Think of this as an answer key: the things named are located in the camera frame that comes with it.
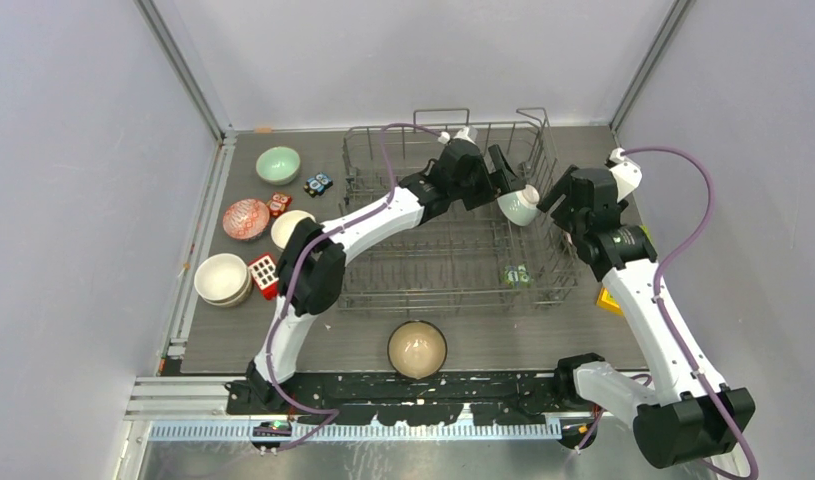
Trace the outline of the light green striped bowl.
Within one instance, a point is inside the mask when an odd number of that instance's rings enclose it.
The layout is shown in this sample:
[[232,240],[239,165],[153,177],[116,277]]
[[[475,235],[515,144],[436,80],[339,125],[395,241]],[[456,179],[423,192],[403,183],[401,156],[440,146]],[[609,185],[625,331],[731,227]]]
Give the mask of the light green striped bowl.
[[502,214],[513,224],[526,227],[540,213],[538,203],[540,194],[537,189],[526,184],[521,190],[501,195],[496,203]]

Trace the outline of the grey wire dish rack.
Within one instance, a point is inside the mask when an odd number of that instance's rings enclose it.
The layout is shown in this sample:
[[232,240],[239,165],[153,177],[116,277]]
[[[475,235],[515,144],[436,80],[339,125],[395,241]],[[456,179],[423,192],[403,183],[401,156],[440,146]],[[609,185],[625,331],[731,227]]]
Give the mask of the grey wire dish rack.
[[[387,194],[384,153],[397,179],[403,179],[441,150],[438,141],[412,128],[386,133],[377,125],[350,128],[342,139],[341,214]],[[532,284],[504,284],[503,269],[519,264],[528,268]],[[442,216],[391,236],[353,260],[338,307],[414,318],[436,312],[530,312],[560,304],[578,283],[574,254],[549,216],[540,214],[520,227],[495,202],[471,211],[456,202]]]

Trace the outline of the dark teal painted bowl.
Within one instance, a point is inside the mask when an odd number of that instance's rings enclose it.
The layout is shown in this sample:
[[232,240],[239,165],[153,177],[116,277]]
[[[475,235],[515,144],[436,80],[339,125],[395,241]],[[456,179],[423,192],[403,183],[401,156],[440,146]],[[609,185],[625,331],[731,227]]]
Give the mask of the dark teal painted bowl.
[[390,365],[400,375],[423,379],[436,374],[448,355],[448,345],[442,331],[425,321],[408,321],[399,325],[387,342]]

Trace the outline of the pale green celadon bowl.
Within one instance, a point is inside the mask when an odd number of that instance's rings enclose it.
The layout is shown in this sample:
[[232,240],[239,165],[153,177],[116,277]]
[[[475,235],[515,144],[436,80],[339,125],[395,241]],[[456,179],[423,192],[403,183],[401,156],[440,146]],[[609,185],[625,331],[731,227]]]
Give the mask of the pale green celadon bowl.
[[276,186],[291,183],[298,176],[300,167],[300,154],[286,146],[276,146],[266,150],[255,162],[255,172],[258,177]]

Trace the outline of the teal and white bowl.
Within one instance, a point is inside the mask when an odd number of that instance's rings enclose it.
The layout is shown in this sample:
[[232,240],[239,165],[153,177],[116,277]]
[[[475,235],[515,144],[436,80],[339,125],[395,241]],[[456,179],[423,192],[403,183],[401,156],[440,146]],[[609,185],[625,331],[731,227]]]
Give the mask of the teal and white bowl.
[[288,211],[274,221],[270,236],[277,249],[284,250],[286,248],[296,225],[304,219],[316,221],[313,214],[304,210]]

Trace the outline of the beige bowl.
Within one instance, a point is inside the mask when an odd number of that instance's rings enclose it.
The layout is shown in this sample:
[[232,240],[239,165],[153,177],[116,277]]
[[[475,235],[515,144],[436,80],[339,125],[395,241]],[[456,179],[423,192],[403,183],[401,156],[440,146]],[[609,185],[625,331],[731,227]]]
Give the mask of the beige bowl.
[[221,307],[221,308],[231,308],[239,305],[240,303],[244,302],[251,294],[253,289],[253,281],[251,278],[248,278],[246,284],[237,292],[235,296],[232,298],[223,300],[223,301],[208,301],[206,303],[212,306]]
[[244,290],[250,279],[245,261],[231,253],[212,255],[197,268],[194,288],[198,295],[211,303],[223,303]]

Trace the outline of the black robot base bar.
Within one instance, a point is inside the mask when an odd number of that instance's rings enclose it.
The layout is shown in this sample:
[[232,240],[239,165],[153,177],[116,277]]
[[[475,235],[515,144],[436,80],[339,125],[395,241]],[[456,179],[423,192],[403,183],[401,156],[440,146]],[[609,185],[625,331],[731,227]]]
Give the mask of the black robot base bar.
[[415,380],[395,372],[297,373],[279,387],[248,367],[224,384],[226,412],[256,418],[255,447],[314,441],[556,440],[585,449],[597,407],[561,399],[552,373],[439,372]]

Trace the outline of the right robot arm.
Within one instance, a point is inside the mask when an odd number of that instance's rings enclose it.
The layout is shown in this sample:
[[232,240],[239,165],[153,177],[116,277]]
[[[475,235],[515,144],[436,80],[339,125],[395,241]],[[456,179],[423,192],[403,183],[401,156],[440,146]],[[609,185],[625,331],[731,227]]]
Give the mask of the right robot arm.
[[692,338],[659,270],[657,252],[621,215],[642,175],[630,161],[569,167],[538,207],[620,306],[653,379],[644,386],[602,356],[563,358],[552,390],[567,410],[589,404],[628,425],[643,457],[666,468],[731,452],[754,415],[746,388],[730,387]]

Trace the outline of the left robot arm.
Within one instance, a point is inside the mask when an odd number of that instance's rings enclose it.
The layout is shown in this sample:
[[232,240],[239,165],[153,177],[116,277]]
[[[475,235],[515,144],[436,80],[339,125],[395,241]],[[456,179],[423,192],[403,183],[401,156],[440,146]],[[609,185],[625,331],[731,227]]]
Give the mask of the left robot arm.
[[246,370],[253,403],[267,414],[288,405],[285,382],[296,372],[306,336],[318,316],[338,300],[346,268],[360,254],[446,213],[456,202],[473,210],[525,186],[499,146],[483,154],[468,139],[451,139],[438,157],[394,181],[381,199],[323,223],[300,221],[277,262],[273,320]]

